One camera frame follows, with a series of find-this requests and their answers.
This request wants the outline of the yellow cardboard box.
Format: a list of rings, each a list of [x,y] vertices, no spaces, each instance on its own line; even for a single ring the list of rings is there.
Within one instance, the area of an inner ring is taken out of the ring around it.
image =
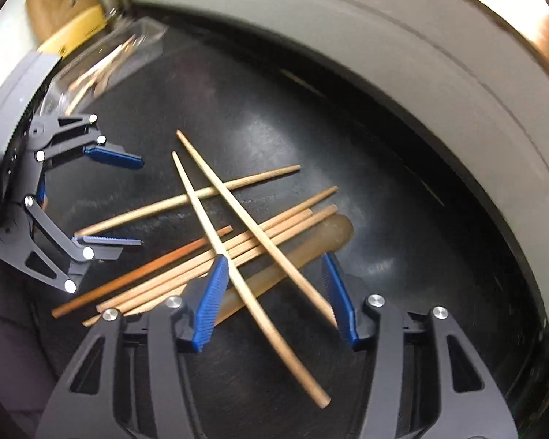
[[[102,6],[91,6],[49,37],[37,51],[65,59],[105,28],[106,17]]]

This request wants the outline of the wooden chopstick lying across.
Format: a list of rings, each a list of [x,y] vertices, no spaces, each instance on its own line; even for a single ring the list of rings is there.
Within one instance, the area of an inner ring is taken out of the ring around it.
[[[269,170],[268,172],[257,173],[256,175],[241,177],[240,179],[233,179],[227,181],[226,187],[228,189],[238,189],[257,183],[262,183],[270,179],[276,179],[280,176],[287,176],[291,173],[298,172],[300,165],[289,165],[280,169]],[[76,237],[93,236],[101,232],[110,230],[112,228],[130,223],[132,221],[143,219],[158,213],[168,211],[173,208],[184,206],[189,203],[189,198],[186,194],[180,194],[158,202],[139,207],[137,209],[125,212],[123,214],[114,216],[112,218],[100,221],[96,224],[82,228],[75,232]]]

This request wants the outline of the clear plastic utensil tray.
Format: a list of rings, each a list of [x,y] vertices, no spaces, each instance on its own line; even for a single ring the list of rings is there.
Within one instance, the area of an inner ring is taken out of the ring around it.
[[[38,113],[78,113],[163,53],[168,27],[149,17],[104,36],[77,57],[64,60],[49,84]]]

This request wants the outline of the dark reddish wooden chopstick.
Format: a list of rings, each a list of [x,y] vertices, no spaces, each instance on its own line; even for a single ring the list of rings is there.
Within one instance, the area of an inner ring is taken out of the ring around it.
[[[168,264],[176,262],[177,260],[185,257],[204,247],[208,243],[206,238],[200,238],[192,241],[184,246],[181,246],[173,251],[170,251],[150,262],[143,264],[136,269],[129,271],[126,274],[120,275],[118,278],[114,278],[111,281],[106,282],[97,288],[93,288],[88,292],[85,292],[72,300],[59,305],[51,310],[51,316],[55,319],[60,318],[74,310],[77,310],[84,305],[91,303],[109,293],[112,293],[126,285],[132,284],[140,278],[143,278],[147,274],[151,274],[154,271],[158,271],[161,267],[165,267]]]

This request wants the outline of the wooden cutting board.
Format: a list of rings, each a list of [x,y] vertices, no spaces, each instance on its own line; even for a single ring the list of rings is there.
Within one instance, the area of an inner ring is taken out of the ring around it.
[[[33,35],[40,44],[94,5],[99,5],[97,0],[78,0],[75,7],[70,6],[70,0],[25,0]]]

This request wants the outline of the crossing light wooden chopstick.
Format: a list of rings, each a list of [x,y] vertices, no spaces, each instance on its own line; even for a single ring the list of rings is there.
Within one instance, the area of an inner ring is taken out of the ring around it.
[[[306,279],[300,271],[292,264],[283,252],[276,247],[275,243],[270,240],[270,237],[262,230],[254,218],[242,207],[242,204],[231,193],[230,189],[222,182],[219,176],[213,172],[210,165],[201,157],[196,148],[193,147],[190,141],[180,131],[176,131],[177,138],[184,145],[191,155],[194,162],[200,167],[205,176],[210,180],[213,186],[219,191],[224,200],[230,205],[234,212],[243,221],[246,227],[253,233],[259,243],[266,249],[270,256],[276,261],[287,276],[295,283],[295,285],[302,291],[302,293],[311,301],[311,303],[322,313],[329,323],[337,327],[337,322],[329,302],[318,292],[316,288]]]

